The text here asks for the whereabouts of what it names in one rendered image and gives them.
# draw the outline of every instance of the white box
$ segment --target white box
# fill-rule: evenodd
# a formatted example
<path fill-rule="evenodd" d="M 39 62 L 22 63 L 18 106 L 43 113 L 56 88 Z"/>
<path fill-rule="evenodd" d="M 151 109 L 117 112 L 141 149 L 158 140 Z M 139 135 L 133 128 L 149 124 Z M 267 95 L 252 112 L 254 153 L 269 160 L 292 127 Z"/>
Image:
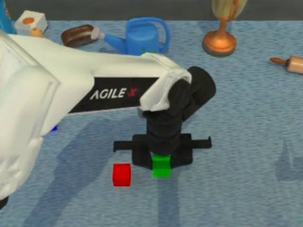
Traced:
<path fill-rule="evenodd" d="M 15 22 L 15 29 L 18 35 L 30 35 L 30 30 L 39 28 L 42 33 L 47 29 L 47 21 L 44 13 L 25 10 Z"/>

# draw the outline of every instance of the watering can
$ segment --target watering can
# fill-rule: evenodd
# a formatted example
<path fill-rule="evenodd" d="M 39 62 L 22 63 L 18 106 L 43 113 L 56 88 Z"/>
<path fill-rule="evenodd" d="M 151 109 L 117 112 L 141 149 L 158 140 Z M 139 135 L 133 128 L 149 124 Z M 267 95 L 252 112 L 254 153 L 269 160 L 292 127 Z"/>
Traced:
<path fill-rule="evenodd" d="M 159 43 L 157 27 L 152 23 L 160 23 L 165 30 L 166 42 Z M 141 55 L 145 52 L 166 52 L 170 43 L 169 28 L 164 20 L 157 17 L 137 17 L 126 23 L 125 39 L 101 33 L 98 28 L 92 32 L 92 38 L 98 34 L 106 43 L 122 54 Z"/>

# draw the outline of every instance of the table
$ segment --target table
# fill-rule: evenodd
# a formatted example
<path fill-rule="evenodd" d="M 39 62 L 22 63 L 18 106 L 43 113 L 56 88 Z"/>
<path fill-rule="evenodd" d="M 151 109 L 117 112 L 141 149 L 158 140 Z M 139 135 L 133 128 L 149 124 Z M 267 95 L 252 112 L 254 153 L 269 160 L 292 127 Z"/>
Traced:
<path fill-rule="evenodd" d="M 46 36 L 82 24 L 123 37 L 125 22 L 51 21 Z M 0 213 L 5 227 L 302 227 L 303 77 L 268 63 L 303 55 L 303 22 L 235 21 L 236 52 L 206 55 L 201 39 L 217 22 L 169 21 L 167 53 L 183 67 L 207 70 L 215 97 L 184 125 L 194 139 L 212 137 L 191 166 L 169 179 L 132 167 L 132 187 L 113 188 L 113 140 L 143 133 L 134 109 L 67 116 L 45 137 L 35 168 Z M 102 41 L 87 51 L 114 52 Z"/>

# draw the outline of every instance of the orange circle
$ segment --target orange circle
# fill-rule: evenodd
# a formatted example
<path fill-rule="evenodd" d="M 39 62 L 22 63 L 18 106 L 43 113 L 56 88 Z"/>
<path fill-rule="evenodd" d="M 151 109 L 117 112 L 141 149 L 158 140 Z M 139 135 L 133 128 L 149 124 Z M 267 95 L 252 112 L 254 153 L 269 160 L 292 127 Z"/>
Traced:
<path fill-rule="evenodd" d="M 34 22 L 35 20 L 32 17 L 27 17 L 25 19 L 23 19 L 23 24 L 25 25 L 30 25 Z"/>

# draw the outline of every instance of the red cube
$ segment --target red cube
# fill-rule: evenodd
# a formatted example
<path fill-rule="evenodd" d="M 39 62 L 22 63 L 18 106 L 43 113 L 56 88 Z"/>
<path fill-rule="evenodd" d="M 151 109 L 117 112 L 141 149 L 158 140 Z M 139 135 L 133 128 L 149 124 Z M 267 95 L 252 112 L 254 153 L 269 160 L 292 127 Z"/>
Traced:
<path fill-rule="evenodd" d="M 112 181 L 114 187 L 130 187 L 131 186 L 131 164 L 114 163 Z"/>

